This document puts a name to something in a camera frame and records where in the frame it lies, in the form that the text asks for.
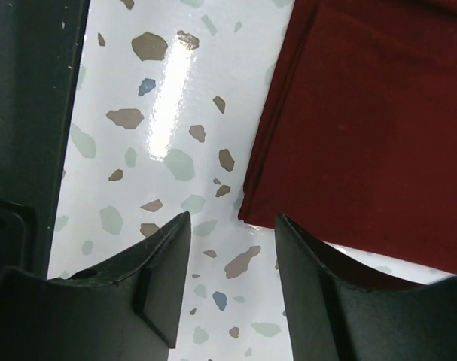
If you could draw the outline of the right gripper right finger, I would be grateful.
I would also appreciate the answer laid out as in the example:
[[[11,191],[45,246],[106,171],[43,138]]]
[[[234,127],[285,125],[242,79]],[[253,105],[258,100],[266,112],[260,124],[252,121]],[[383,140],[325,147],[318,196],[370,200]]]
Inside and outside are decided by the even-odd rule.
[[[284,214],[275,237],[295,360],[457,360],[457,276],[387,275]]]

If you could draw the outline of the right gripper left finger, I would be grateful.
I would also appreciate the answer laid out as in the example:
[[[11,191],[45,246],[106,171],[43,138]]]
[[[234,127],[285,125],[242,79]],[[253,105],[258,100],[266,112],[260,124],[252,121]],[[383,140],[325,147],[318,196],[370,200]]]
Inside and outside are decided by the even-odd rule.
[[[189,213],[70,278],[0,274],[0,360],[165,360],[177,342]]]

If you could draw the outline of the dark red t-shirt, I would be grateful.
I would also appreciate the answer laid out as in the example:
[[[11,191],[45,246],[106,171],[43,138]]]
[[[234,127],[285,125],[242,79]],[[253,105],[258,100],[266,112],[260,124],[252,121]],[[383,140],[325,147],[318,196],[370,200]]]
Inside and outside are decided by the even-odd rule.
[[[457,1],[297,1],[239,218],[457,274]]]

